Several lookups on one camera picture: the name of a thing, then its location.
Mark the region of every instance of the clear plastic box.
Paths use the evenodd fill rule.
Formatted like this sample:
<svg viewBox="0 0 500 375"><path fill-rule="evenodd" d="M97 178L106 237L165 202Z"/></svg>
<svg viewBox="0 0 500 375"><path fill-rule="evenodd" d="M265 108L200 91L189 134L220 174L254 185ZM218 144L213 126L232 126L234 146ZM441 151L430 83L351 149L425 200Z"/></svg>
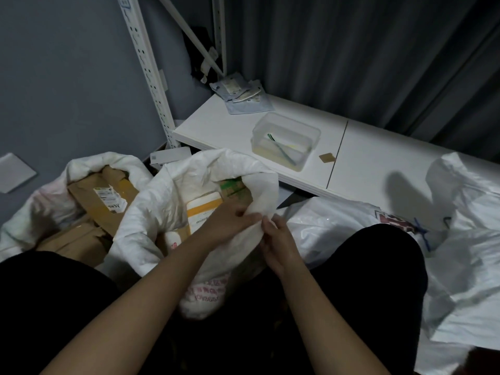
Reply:
<svg viewBox="0 0 500 375"><path fill-rule="evenodd" d="M315 127L271 112L253 128L252 151L300 172L320 135L321 130Z"/></svg>

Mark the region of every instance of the gray curtain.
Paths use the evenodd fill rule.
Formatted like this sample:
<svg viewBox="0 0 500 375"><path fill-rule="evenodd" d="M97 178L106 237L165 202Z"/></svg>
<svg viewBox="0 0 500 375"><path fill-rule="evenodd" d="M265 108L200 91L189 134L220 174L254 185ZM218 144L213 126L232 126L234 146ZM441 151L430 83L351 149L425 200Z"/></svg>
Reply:
<svg viewBox="0 0 500 375"><path fill-rule="evenodd" d="M270 94L500 162L500 0L226 0Z"/></svg>

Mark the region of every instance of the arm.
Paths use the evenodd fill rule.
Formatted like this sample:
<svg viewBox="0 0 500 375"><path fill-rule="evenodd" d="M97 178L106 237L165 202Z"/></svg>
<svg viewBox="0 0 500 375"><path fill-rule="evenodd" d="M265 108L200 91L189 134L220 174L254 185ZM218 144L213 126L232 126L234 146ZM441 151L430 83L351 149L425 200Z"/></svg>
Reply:
<svg viewBox="0 0 500 375"><path fill-rule="evenodd" d="M283 285L309 359L317 375L388 375L384 365L344 321L310 274L286 226L277 215L262 220L261 248Z"/></svg>
<svg viewBox="0 0 500 375"><path fill-rule="evenodd" d="M92 320L43 374L136 374L211 250L261 219L221 204L203 226Z"/></svg>

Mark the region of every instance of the black pants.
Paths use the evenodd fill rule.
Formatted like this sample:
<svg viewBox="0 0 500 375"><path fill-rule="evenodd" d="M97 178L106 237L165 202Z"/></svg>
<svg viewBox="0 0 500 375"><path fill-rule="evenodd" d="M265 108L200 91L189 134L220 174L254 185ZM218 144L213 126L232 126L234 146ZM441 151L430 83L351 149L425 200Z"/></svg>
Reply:
<svg viewBox="0 0 500 375"><path fill-rule="evenodd" d="M416 242L389 225L360 230L312 271L361 339L394 374L411 374L427 289ZM107 277L50 252L0 264L2 373L39 373L118 296ZM204 321L173 316L144 373L312 373L279 281L266 270Z"/></svg>

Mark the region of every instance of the brown sticker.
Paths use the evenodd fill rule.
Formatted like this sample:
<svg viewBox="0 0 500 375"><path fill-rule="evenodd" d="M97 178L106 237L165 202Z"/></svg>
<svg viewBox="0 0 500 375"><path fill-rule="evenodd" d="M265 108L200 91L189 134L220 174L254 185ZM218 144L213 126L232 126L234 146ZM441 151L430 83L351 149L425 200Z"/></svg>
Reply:
<svg viewBox="0 0 500 375"><path fill-rule="evenodd" d="M323 161L323 163L335 162L335 157L331 152L329 152L328 154L320 155L320 159Z"/></svg>

